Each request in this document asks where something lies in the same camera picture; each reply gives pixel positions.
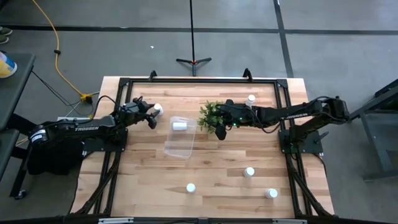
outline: wooden tabletop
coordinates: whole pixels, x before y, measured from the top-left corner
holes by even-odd
[[[119,78],[104,77],[100,95],[115,99]],[[287,80],[292,104],[308,101],[303,79]],[[206,100],[244,102],[250,94],[256,96],[255,105],[276,108],[274,87],[270,84],[135,83],[132,96],[142,95],[148,103],[160,103],[164,114],[157,118],[154,130],[146,121],[128,127],[129,138],[122,153],[112,216],[294,217],[286,162],[277,132],[265,134],[255,128],[234,128],[224,141],[219,141],[215,134],[197,128],[189,159],[164,154],[170,117],[198,119],[200,106]],[[111,101],[104,99],[96,117],[109,114],[113,107]],[[296,123],[307,119],[296,119]],[[95,152],[83,161],[72,212],[78,210],[97,187],[103,157],[104,153]],[[311,154],[302,157],[308,187],[324,208],[333,213],[322,163]],[[254,177],[243,177],[246,167],[255,169]],[[185,190],[189,183],[197,187],[194,194]],[[277,189],[279,196],[265,198],[264,191],[269,188]],[[298,197],[304,212],[301,190]]]

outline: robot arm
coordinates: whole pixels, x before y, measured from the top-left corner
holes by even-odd
[[[64,139],[102,139],[117,141],[120,130],[147,120],[151,129],[156,127],[155,117],[159,112],[147,114],[154,105],[142,101],[142,97],[133,102],[118,106],[110,115],[101,119],[77,121],[63,119],[56,122],[44,122],[32,130],[29,141],[33,147],[50,147]]]
[[[310,133],[324,127],[327,124],[343,124],[348,120],[348,111],[345,101],[338,98],[321,96],[308,103],[290,106],[286,108],[265,108],[261,106],[248,107],[244,103],[234,103],[227,100],[225,104],[219,105],[217,116],[222,117],[223,123],[209,123],[216,128],[218,139],[224,140],[226,127],[251,126],[255,128],[267,128],[280,121],[314,116],[302,125],[290,127],[291,142],[303,141]]]

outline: transparent box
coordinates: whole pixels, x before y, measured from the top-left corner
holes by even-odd
[[[176,131],[173,129],[174,123],[186,123],[187,128]],[[169,128],[164,152],[169,156],[188,159],[192,154],[193,142],[197,131],[197,121],[174,116],[170,118]]]

